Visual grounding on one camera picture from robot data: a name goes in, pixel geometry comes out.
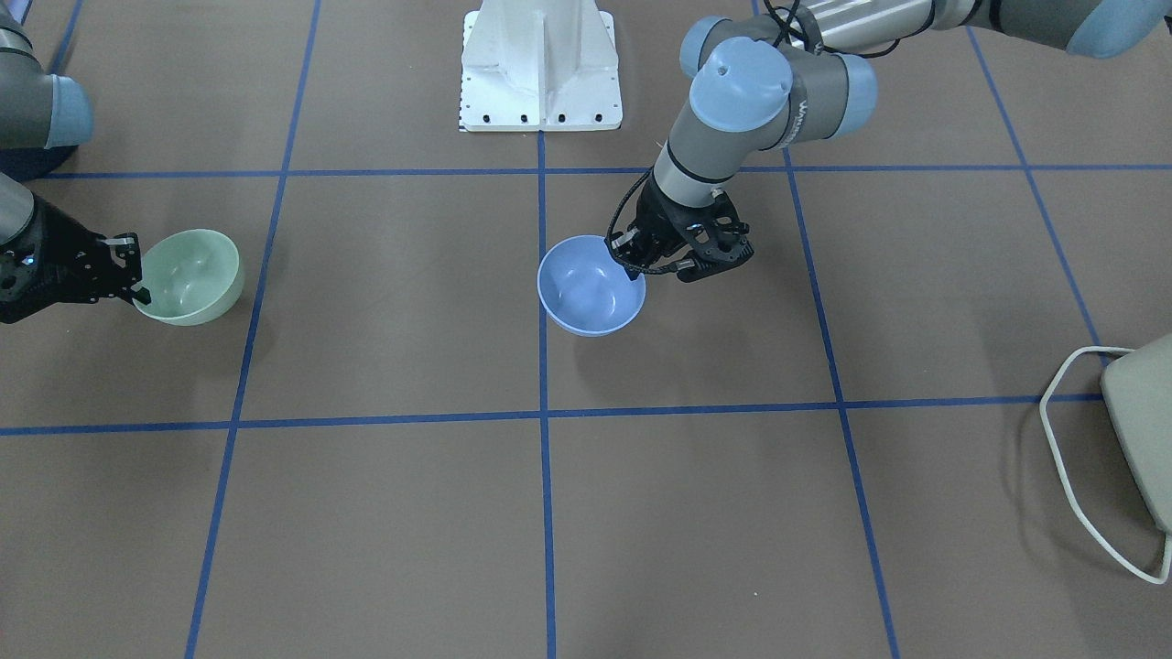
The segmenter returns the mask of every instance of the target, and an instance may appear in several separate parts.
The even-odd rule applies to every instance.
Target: light green bowl
[[[182,231],[143,254],[143,286],[151,303],[135,306],[148,318],[183,326],[216,320],[244,290],[240,251],[219,231]]]

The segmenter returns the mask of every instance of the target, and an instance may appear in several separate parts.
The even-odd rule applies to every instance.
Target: white plastic bracket
[[[459,127],[613,130],[622,123],[614,18],[594,0],[484,0],[464,18]]]

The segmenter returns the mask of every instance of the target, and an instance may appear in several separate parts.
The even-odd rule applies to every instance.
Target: white cord
[[[1130,352],[1133,351],[1131,348],[1113,348],[1104,346],[1089,346],[1085,348],[1078,348],[1070,356],[1067,358],[1067,361],[1062,362],[1062,367],[1058,368],[1058,374],[1054,376],[1054,381],[1050,382],[1050,386],[1045,389],[1045,393],[1042,394],[1042,402],[1038,406],[1038,409],[1042,414],[1042,428],[1045,430],[1045,439],[1047,441],[1050,442],[1050,453],[1054,454],[1054,466],[1058,468],[1058,478],[1062,480],[1062,489],[1067,492],[1067,501],[1070,503],[1070,509],[1075,511],[1075,516],[1078,517],[1078,521],[1082,522],[1083,526],[1091,534],[1091,537],[1093,537],[1095,541],[1099,543],[1099,546],[1105,549],[1106,552],[1111,555],[1111,558],[1115,558],[1120,565],[1126,568],[1127,571],[1139,577],[1140,579],[1144,579],[1150,584],[1160,585],[1168,580],[1168,566],[1172,565],[1172,534],[1165,534],[1164,537],[1164,561],[1160,566],[1160,573],[1158,577],[1149,575],[1147,572],[1144,572],[1139,568],[1136,568],[1134,565],[1131,564],[1130,561],[1124,558],[1123,555],[1116,551],[1115,548],[1111,546],[1111,543],[1106,542],[1106,538],[1104,538],[1103,535],[1098,532],[1098,529],[1095,528],[1095,524],[1091,524],[1091,521],[1086,518],[1086,515],[1083,512],[1082,507],[1078,505],[1078,501],[1075,498],[1075,490],[1070,488],[1070,476],[1067,475],[1067,466],[1062,461],[1062,453],[1058,451],[1058,441],[1054,439],[1054,428],[1050,427],[1050,417],[1045,413],[1045,406],[1047,403],[1050,402],[1050,398],[1054,395],[1054,390],[1058,388],[1058,382],[1062,381],[1062,378],[1067,374],[1067,369],[1070,368],[1070,365],[1074,364],[1076,359],[1086,353],[1123,355]]]

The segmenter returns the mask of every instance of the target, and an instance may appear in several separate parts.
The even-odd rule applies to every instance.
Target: robotic arm
[[[84,90],[69,77],[42,72],[20,23],[0,1],[0,149],[71,147],[89,141],[93,128]],[[142,279],[139,257],[134,233],[94,233],[0,174],[0,322],[54,303],[115,297],[150,303],[148,291],[131,291]]]
[[[755,150],[829,140],[863,127],[878,97],[868,56],[857,52],[926,29],[966,25],[1068,53],[1111,57],[1142,41],[1172,0],[791,0],[734,22],[709,16],[684,36],[688,101],[655,165],[631,189],[607,229],[612,258],[634,279],[675,273],[695,281],[752,256],[749,225],[723,185]],[[635,218],[615,232],[642,185]],[[688,251],[674,258],[684,246]]]

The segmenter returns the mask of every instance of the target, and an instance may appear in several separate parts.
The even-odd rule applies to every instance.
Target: blue joint cap
[[[1172,0],[1103,0],[1067,43],[1071,55],[1104,60],[1130,50],[1172,12]]]
[[[863,128],[879,102],[879,80],[871,62],[858,55],[838,55],[846,64],[846,109],[838,130],[827,140],[841,137]]]
[[[683,75],[696,77],[696,73],[700,72],[700,55],[704,52],[708,35],[716,23],[727,20],[729,19],[725,16],[704,16],[683,35],[683,43],[680,45],[680,68],[683,69]]]
[[[756,130],[781,114],[793,88],[793,69],[764,41],[721,42],[691,81],[688,101],[700,121],[724,133]]]
[[[46,149],[76,147],[94,136],[94,108],[81,84],[71,77],[53,76],[53,114]]]

